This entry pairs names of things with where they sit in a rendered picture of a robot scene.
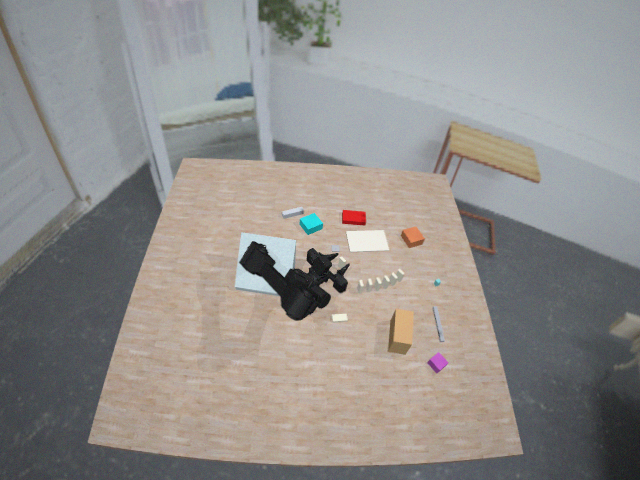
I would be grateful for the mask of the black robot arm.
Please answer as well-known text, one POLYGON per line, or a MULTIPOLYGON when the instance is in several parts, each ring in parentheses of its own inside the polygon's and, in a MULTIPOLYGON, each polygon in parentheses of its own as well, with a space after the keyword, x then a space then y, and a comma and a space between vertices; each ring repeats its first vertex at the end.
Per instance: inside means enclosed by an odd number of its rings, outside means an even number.
MULTIPOLYGON (((315 253, 310 256, 314 271, 320 278, 328 276, 332 263, 326 255, 315 253)), ((314 279, 300 269, 289 269, 283 277, 273 266, 275 261, 268 255, 266 245, 252 241, 239 264, 250 274, 262 277, 280 296, 280 304, 286 315, 294 320, 303 320, 316 307, 324 308, 331 296, 316 285, 314 279), (265 246, 265 247, 264 247, 265 246)))

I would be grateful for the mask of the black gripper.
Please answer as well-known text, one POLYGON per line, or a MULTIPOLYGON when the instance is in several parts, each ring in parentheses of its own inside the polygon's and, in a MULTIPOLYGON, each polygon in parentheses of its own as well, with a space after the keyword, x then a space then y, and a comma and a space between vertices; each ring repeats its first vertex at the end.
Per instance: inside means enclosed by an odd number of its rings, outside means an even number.
MULTIPOLYGON (((318 253, 314 248, 311 248, 310 250, 308 250, 307 252, 307 259, 306 261, 312 266, 312 262, 310 261, 310 256, 312 256, 313 254, 318 253)), ((326 255, 326 257, 328 258, 329 261, 332 261, 334 258, 336 258, 339 255, 339 253, 334 253, 334 254, 329 254, 326 255)), ((333 288, 338 292, 338 293, 344 293, 347 289, 347 285, 348 285, 348 281, 344 278, 344 274, 346 272, 346 270, 348 269, 348 267, 350 266, 350 263, 345 265, 342 269, 337 270, 336 274, 333 274, 330 270, 328 270, 327 274, 328 276, 324 277, 324 278, 320 278, 314 271, 309 270, 309 272, 307 274, 309 274, 315 281, 316 285, 321 285, 324 282, 328 282, 328 279, 330 278, 334 283, 333 283, 333 288), (316 279, 316 278, 317 279, 316 279)))

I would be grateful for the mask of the red box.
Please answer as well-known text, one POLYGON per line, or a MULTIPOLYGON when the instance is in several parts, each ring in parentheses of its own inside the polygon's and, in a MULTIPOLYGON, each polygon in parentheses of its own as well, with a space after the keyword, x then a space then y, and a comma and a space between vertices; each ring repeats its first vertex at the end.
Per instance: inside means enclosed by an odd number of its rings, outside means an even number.
POLYGON ((343 210, 342 224, 364 225, 366 226, 366 212, 343 210))

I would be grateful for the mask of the small purple block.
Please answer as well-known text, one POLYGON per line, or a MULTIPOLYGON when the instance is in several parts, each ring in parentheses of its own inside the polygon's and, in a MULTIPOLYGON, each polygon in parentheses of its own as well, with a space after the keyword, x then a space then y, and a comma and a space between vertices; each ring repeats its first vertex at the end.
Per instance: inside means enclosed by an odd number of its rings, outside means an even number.
POLYGON ((428 362, 428 365, 438 374, 449 362, 446 361, 441 353, 435 354, 428 362))

